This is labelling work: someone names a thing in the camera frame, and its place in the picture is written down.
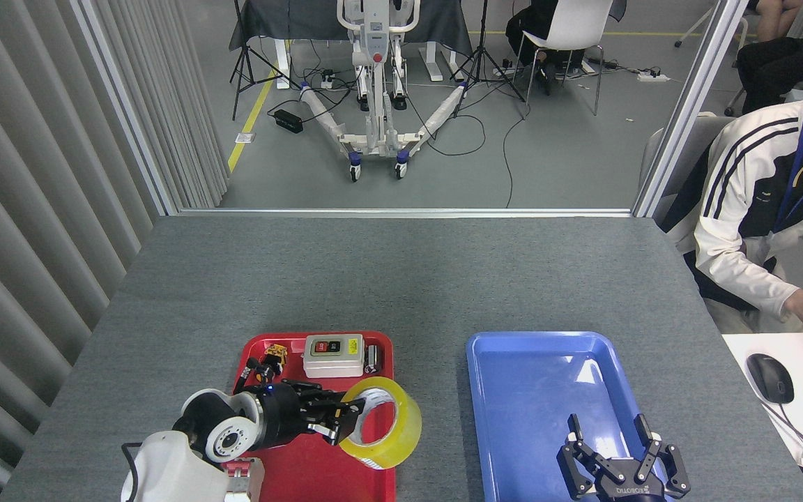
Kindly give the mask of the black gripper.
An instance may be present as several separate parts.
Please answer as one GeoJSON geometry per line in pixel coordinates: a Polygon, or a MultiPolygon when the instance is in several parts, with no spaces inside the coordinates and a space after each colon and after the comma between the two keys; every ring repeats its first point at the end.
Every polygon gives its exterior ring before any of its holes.
{"type": "Polygon", "coordinates": [[[359,416],[364,397],[344,401],[346,392],[325,390],[319,383],[284,379],[256,393],[261,404],[263,432],[255,449],[278,447],[300,434],[319,434],[331,446],[348,436],[348,413],[359,416]]]}
{"type": "Polygon", "coordinates": [[[651,431],[644,414],[634,417],[635,429],[645,448],[643,460],[609,460],[586,444],[576,413],[567,419],[569,433],[557,454],[568,495],[581,500],[596,494],[599,501],[666,501],[682,498],[689,490],[689,478],[683,464],[681,450],[673,444],[663,443],[660,435],[651,431]],[[657,460],[666,470],[666,482],[652,470],[657,460]],[[624,476],[619,482],[615,470],[624,476]]]}

